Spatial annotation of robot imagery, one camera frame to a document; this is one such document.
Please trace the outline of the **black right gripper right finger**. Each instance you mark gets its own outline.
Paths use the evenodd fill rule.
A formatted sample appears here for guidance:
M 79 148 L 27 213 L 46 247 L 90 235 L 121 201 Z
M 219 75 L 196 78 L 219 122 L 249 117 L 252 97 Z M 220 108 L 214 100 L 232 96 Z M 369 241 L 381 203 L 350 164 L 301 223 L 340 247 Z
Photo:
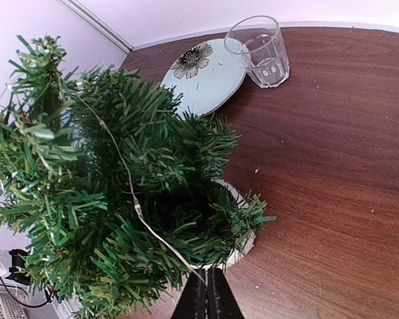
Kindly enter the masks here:
M 207 272 L 207 317 L 211 319 L 244 319 L 230 286 L 219 268 Z

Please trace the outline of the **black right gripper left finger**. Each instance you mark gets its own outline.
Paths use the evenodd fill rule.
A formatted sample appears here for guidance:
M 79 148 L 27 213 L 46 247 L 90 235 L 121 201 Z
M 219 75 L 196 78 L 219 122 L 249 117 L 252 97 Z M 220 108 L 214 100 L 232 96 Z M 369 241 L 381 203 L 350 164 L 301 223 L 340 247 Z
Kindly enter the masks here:
M 206 319 L 207 285 L 206 270 L 199 269 L 199 278 L 193 272 L 189 275 L 171 319 Z

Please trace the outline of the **small green christmas tree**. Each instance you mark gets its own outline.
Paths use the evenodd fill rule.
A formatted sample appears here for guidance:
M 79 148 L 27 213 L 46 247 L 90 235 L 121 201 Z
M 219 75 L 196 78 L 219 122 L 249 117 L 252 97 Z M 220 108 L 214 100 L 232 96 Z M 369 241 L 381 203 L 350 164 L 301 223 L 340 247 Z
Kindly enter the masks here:
M 176 113 L 173 90 L 138 72 L 63 74 L 56 38 L 22 40 L 0 106 L 0 229 L 29 238 L 25 272 L 76 299 L 75 318 L 151 307 L 185 274 L 225 266 L 269 221 L 232 194 L 237 134 Z

